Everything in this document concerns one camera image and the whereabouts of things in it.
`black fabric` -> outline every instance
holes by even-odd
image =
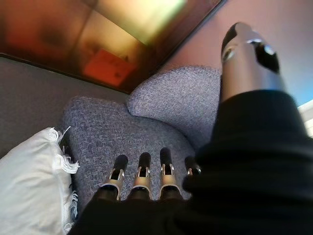
[[[190,200],[94,199],[70,234],[313,234],[313,142],[288,95],[222,103],[196,161],[201,174],[183,184]]]

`white fringe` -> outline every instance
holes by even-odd
[[[76,218],[77,216],[77,201],[78,201],[78,198],[77,198],[76,191],[73,191],[71,195],[68,197],[68,200],[64,205],[64,208],[63,208],[64,224],[65,224],[64,230],[66,231],[66,233],[68,233],[71,230],[74,224],[71,218]]]
[[[78,161],[71,163],[71,158],[69,156],[61,156],[60,154],[57,154],[56,156],[60,159],[62,169],[65,172],[68,174],[75,174],[77,172],[78,168],[80,167]]]
[[[59,159],[59,161],[56,162],[58,166],[61,166],[62,169],[68,174],[75,174],[78,168],[80,167],[78,161],[75,163],[71,163],[70,156],[65,154],[64,146],[62,147],[62,150],[59,146],[63,136],[69,130],[69,128],[70,126],[63,133],[60,131],[57,132],[56,130],[54,130],[54,128],[51,128],[49,131],[48,139],[49,141],[55,143],[61,151],[62,155],[58,153],[56,153],[55,155],[56,159],[57,160]],[[74,225],[74,223],[72,222],[72,218],[76,218],[77,216],[77,201],[78,198],[76,191],[73,191],[71,195],[68,197],[67,202],[63,206],[63,215],[64,215],[63,225],[64,231],[66,233],[68,233],[71,230],[72,226]]]
[[[70,128],[70,126],[65,131],[63,131],[63,133],[60,131],[54,130],[54,128],[51,128],[49,131],[49,136],[48,136],[49,140],[51,142],[55,142],[59,145],[63,136],[69,130],[69,128]],[[56,154],[56,157],[58,157],[60,159],[62,169],[69,174],[75,174],[79,168],[78,161],[75,163],[71,162],[70,156],[65,154],[64,146],[62,148],[62,154],[63,155]]]
[[[65,133],[69,130],[70,126],[65,130],[63,131],[63,134],[61,131],[58,131],[58,134],[59,134],[59,137],[57,139],[57,143],[60,144],[61,140],[63,139],[63,136],[65,135]]]

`gray fabric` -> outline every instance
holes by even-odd
[[[115,158],[120,154],[125,154],[129,159],[122,192],[124,199],[133,185],[142,152],[149,152],[152,157],[154,199],[158,197],[160,187],[161,148],[171,149],[180,184],[186,175],[184,159],[194,155],[188,140],[176,129],[158,120],[134,117],[122,103],[75,98],[65,110],[64,126],[71,126],[66,138],[74,160],[80,164],[72,177],[77,188],[79,209],[86,205],[108,177]]]
[[[128,95],[21,62],[0,58],[0,158],[37,132],[57,127],[76,95],[125,102]]]
[[[199,149],[209,142],[220,95],[220,72],[207,67],[182,67],[156,74],[131,94],[127,107],[180,130]]]

